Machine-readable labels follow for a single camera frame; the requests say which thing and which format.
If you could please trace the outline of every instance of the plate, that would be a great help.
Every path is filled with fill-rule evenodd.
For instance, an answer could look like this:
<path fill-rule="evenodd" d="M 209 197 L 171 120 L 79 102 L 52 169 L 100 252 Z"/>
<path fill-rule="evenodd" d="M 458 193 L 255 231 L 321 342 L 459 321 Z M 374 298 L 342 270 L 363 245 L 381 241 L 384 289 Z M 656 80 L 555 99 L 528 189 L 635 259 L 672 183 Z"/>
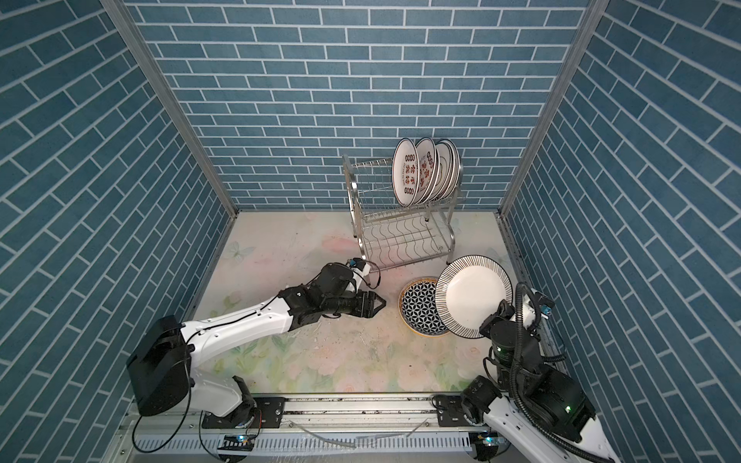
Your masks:
<path fill-rule="evenodd" d="M 410 139 L 402 139 L 396 146 L 391 172 L 396 200 L 402 206 L 411 205 L 419 182 L 419 159 Z"/>
<path fill-rule="evenodd" d="M 440 143 L 446 144 L 452 152 L 451 154 L 452 172 L 448 174 L 451 182 L 446 186 L 445 191 L 440 196 L 440 199 L 443 199 L 443 198 L 447 198 L 453 192 L 455 187 L 458 185 L 458 181 L 460 180 L 462 168 L 461 168 L 461 158 L 458 154 L 458 148 L 456 148 L 456 145 L 450 140 L 440 140 Z"/>
<path fill-rule="evenodd" d="M 399 295 L 399 312 L 404 323 L 417 334 L 442 336 L 448 329 L 435 308 L 435 278 L 420 278 L 407 284 Z"/>
<path fill-rule="evenodd" d="M 448 187 L 448 183 L 451 180 L 451 169 L 453 161 L 453 151 L 451 147 L 446 143 L 438 143 L 435 145 L 435 151 L 437 152 L 437 164 L 440 166 L 439 175 L 437 176 L 437 182 L 432 191 L 430 199 L 433 201 L 440 199 L 445 189 Z"/>
<path fill-rule="evenodd" d="M 431 139 L 421 139 L 416 146 L 419 156 L 419 190 L 412 204 L 421 204 L 429 197 L 437 175 L 437 153 Z"/>
<path fill-rule="evenodd" d="M 456 259 L 437 279 L 437 313 L 445 326 L 462 338 L 482 338 L 481 323 L 496 312 L 502 299 L 512 303 L 512 282 L 505 269 L 488 257 Z"/>

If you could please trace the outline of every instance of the blue tile wall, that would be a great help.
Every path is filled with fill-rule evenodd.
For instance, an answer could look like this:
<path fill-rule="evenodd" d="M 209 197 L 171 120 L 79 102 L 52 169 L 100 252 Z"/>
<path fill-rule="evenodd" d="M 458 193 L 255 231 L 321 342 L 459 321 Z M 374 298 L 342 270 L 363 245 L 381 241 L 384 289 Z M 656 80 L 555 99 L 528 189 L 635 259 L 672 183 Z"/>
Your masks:
<path fill-rule="evenodd" d="M 0 462 L 99 461 L 226 222 L 97 0 L 0 2 Z"/>
<path fill-rule="evenodd" d="M 739 462 L 741 4 L 611 0 L 511 221 L 624 462 Z"/>
<path fill-rule="evenodd" d="M 588 2 L 248 3 L 127 5 L 240 208 L 345 210 L 342 155 L 424 136 L 496 208 Z"/>

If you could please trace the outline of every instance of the white plate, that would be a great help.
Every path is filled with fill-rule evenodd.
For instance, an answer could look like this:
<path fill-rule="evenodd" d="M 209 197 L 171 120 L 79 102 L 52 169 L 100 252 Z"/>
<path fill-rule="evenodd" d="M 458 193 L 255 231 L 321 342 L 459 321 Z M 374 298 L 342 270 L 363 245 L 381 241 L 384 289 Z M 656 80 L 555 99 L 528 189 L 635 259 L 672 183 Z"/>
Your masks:
<path fill-rule="evenodd" d="M 447 198 L 455 189 L 455 187 L 458 185 L 458 180 L 460 179 L 462 168 L 461 168 L 461 158 L 458 154 L 458 148 L 456 148 L 456 145 L 450 141 L 450 140 L 440 140 L 440 143 L 446 144 L 451 152 L 451 170 L 449 177 L 451 179 L 451 182 L 447 185 L 445 188 L 445 191 L 440 196 L 440 199 Z"/>
<path fill-rule="evenodd" d="M 445 192 L 453 172 L 451 169 L 451 162 L 453 161 L 451 147 L 445 143 L 438 143 L 435 145 L 435 151 L 437 152 L 437 164 L 440 166 L 440 169 L 435 187 L 432 190 L 432 194 L 430 194 L 430 199 L 433 201 L 440 199 L 442 193 Z"/>
<path fill-rule="evenodd" d="M 436 157 L 435 143 L 431 139 L 421 139 L 416 146 L 419 156 L 419 190 L 412 204 L 420 204 L 427 200 L 436 179 Z"/>
<path fill-rule="evenodd" d="M 402 139 L 393 154 L 393 194 L 402 206 L 412 204 L 419 182 L 419 159 L 410 139 Z"/>
<path fill-rule="evenodd" d="M 496 312 L 502 299 L 512 303 L 512 283 L 502 266 L 488 257 L 456 259 L 437 279 L 437 313 L 462 338 L 482 338 L 481 323 Z"/>

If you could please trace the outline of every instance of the wire rack shelf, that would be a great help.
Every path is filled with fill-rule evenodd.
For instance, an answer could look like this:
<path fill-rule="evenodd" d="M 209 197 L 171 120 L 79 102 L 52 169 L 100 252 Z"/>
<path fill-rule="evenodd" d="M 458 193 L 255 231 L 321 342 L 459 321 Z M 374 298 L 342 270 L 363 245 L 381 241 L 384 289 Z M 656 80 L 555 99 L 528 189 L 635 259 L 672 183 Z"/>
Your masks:
<path fill-rule="evenodd" d="M 347 156 L 343 160 L 361 257 L 381 270 L 443 256 L 450 264 L 456 246 L 451 220 L 462 176 L 447 198 L 403 207 L 393 194 L 392 163 L 392 158 L 355 164 Z"/>

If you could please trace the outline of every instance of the metal mounting plate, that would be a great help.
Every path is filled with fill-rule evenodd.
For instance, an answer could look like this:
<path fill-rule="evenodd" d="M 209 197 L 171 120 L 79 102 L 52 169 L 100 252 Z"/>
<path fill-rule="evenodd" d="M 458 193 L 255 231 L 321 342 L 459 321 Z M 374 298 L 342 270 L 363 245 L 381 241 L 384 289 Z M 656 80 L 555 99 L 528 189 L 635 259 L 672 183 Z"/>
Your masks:
<path fill-rule="evenodd" d="M 433 399 L 437 408 L 437 424 L 440 427 L 470 426 L 463 415 L 461 396 L 438 395 Z"/>
<path fill-rule="evenodd" d="M 255 416 L 262 420 L 260 425 L 266 429 L 274 429 L 280 427 L 280 422 L 283 419 L 283 408 L 285 406 L 285 399 L 283 397 L 259 397 L 255 399 L 257 402 L 257 410 L 255 410 Z M 248 425 L 250 429 L 257 429 L 258 425 L 253 420 Z M 203 429 L 235 429 L 229 425 L 224 419 L 219 418 L 216 415 L 207 414 L 203 417 L 201 423 Z"/>

